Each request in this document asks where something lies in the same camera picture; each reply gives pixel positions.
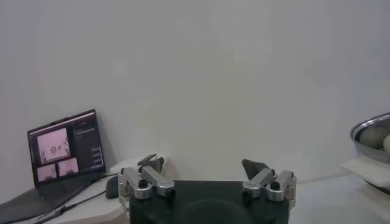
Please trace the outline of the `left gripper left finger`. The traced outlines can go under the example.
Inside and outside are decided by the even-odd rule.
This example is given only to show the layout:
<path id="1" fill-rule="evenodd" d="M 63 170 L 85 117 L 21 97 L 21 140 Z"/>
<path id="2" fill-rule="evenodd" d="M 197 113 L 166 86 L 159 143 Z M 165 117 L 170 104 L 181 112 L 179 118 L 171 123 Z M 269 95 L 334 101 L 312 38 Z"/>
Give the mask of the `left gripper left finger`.
<path id="1" fill-rule="evenodd" d="M 120 168 L 119 198 L 133 196 L 137 200 L 147 200 L 151 198 L 153 190 L 158 196 L 173 197 L 176 194 L 175 182 L 161 174 L 164 163 L 165 159 L 162 156 L 147 156 L 134 165 Z"/>

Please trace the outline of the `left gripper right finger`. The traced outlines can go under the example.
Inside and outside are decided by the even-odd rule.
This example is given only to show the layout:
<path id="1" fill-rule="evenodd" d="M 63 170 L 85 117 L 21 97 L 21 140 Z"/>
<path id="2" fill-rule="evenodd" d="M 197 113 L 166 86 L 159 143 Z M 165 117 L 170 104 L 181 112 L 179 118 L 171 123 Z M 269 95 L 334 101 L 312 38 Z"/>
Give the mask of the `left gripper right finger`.
<path id="1" fill-rule="evenodd" d="M 243 201 L 252 201 L 262 195 L 270 201 L 295 201 L 296 176 L 292 171 L 283 170 L 279 174 L 265 163 L 243 159 L 241 161 L 248 177 L 243 182 Z"/>

